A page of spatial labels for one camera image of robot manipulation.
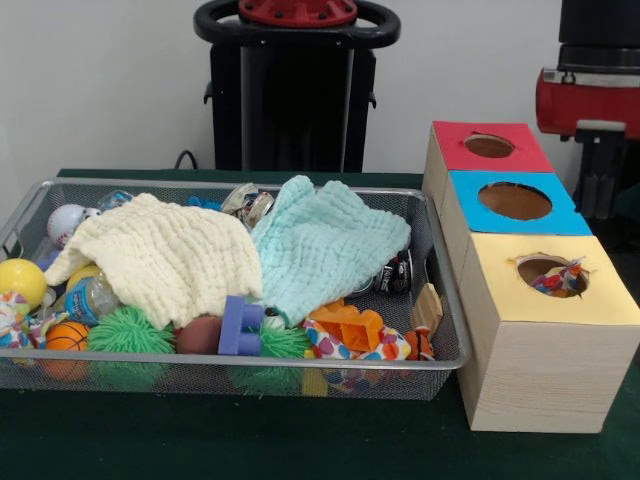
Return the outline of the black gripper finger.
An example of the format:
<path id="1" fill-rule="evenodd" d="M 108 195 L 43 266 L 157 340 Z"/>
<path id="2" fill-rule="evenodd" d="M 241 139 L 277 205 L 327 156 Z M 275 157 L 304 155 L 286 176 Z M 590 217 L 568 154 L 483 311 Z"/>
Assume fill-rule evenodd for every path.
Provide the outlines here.
<path id="1" fill-rule="evenodd" d="M 599 177 L 593 171 L 596 152 L 597 146 L 593 143 L 585 144 L 583 147 L 581 170 L 581 213 L 583 215 L 594 215 L 597 205 Z"/>
<path id="2" fill-rule="evenodd" d="M 622 164 L 626 155 L 626 144 L 612 146 L 608 149 L 606 171 L 602 178 L 602 214 L 610 215 L 620 180 Z"/>

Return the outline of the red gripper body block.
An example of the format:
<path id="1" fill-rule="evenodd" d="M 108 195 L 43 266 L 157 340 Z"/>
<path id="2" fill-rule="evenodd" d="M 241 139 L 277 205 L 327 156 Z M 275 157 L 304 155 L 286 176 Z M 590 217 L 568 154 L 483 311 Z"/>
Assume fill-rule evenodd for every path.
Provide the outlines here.
<path id="1" fill-rule="evenodd" d="M 573 137 L 580 131 L 604 131 L 639 138 L 637 75 L 543 69 L 535 104 L 543 133 Z"/>

